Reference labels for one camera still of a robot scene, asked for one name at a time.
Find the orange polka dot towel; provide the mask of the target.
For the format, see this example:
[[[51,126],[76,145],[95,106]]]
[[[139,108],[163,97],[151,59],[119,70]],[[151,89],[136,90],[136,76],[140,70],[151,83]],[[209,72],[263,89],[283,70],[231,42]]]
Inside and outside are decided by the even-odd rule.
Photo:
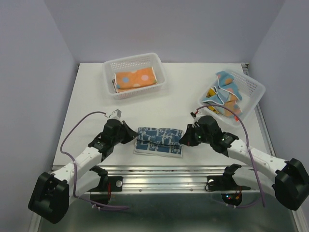
[[[114,74],[117,91],[124,92],[158,84],[153,67]]]

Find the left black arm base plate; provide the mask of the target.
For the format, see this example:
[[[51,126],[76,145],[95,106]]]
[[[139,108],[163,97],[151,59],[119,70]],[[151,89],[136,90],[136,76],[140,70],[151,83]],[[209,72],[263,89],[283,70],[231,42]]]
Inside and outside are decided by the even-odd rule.
[[[97,192],[121,192],[123,187],[122,176],[102,177],[98,186],[95,188]]]

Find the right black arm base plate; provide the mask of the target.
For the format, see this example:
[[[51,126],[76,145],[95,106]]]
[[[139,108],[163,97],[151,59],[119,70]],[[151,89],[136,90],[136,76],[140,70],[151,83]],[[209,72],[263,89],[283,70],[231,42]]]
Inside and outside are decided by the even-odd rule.
[[[236,190],[251,190],[250,187],[237,185],[232,177],[224,177],[223,175],[208,176],[205,185],[206,191],[236,191]]]

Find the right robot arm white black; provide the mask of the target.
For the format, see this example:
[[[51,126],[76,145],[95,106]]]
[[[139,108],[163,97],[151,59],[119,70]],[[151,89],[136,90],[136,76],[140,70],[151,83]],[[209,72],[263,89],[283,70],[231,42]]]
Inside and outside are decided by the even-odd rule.
[[[225,167],[222,175],[208,178],[206,191],[222,191],[222,199],[234,208],[241,207],[243,190],[258,190],[274,196],[284,207],[296,211],[309,196],[309,174],[297,159],[284,160],[248,145],[234,134],[222,131],[211,116],[188,124],[180,144],[209,144],[217,153],[240,161]]]

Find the blue white patterned towel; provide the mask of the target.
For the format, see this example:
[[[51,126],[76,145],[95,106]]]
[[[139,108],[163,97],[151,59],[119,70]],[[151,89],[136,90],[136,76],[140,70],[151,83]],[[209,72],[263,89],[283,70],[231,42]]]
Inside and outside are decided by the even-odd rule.
[[[183,130],[173,128],[139,127],[134,153],[138,155],[182,158],[180,139]]]

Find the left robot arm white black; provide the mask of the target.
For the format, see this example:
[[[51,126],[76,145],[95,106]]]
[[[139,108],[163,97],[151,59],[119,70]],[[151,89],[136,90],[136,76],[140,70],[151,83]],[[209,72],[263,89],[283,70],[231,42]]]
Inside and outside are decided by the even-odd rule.
[[[138,134],[124,121],[109,119],[100,132],[76,158],[61,150],[71,161],[62,168],[42,173],[28,203],[30,211],[56,224],[68,211],[70,204],[92,189],[111,192],[108,172],[99,167],[116,145],[127,144]]]

